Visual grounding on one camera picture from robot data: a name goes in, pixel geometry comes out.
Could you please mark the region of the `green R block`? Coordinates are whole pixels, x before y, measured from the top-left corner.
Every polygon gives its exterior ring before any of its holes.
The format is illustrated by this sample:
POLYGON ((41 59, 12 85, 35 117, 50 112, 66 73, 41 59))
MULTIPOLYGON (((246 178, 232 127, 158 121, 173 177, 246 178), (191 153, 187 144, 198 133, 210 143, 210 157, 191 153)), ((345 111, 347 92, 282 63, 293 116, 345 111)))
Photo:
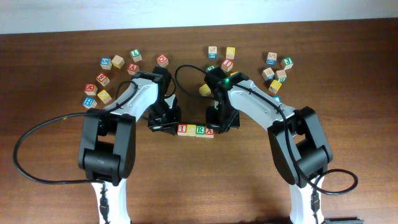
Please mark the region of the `green R block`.
POLYGON ((205 137, 205 127, 204 127, 204 126, 197 125, 197 126, 196 126, 195 136, 198 137, 198 138, 203 138, 203 137, 205 137))

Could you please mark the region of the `yellow C block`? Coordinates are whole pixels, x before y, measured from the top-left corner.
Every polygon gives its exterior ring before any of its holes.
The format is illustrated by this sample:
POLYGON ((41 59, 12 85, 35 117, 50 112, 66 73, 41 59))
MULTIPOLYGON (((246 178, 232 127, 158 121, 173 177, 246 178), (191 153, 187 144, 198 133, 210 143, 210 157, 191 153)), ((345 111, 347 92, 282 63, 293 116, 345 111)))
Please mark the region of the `yellow C block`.
POLYGON ((195 124, 187 125, 187 136, 196 136, 197 126, 195 124))

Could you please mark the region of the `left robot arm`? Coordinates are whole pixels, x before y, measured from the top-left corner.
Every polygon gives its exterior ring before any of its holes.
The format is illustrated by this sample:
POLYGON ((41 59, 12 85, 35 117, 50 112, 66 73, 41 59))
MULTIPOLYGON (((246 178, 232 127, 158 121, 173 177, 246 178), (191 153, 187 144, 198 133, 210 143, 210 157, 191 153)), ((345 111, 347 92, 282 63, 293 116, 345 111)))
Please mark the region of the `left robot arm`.
POLYGON ((130 223, 126 181, 136 158, 136 123, 149 112, 148 127, 175 135, 181 109, 166 94, 172 80, 164 67, 137 72, 128 88, 103 110, 90 109, 83 121, 78 166, 92 180, 100 223, 130 223))

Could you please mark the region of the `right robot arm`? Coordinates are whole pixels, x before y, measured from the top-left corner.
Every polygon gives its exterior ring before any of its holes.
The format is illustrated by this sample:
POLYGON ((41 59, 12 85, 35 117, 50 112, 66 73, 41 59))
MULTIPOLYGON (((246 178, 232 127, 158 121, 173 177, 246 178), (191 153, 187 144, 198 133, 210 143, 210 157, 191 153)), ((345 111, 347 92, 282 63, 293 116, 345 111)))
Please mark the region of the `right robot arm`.
POLYGON ((288 183, 291 223, 322 223, 322 183, 333 159, 316 112, 297 110, 263 91, 248 76, 227 76, 220 67, 206 73, 216 106, 206 110, 206 124, 222 134, 240 126, 243 112, 267 131, 274 165, 288 183))

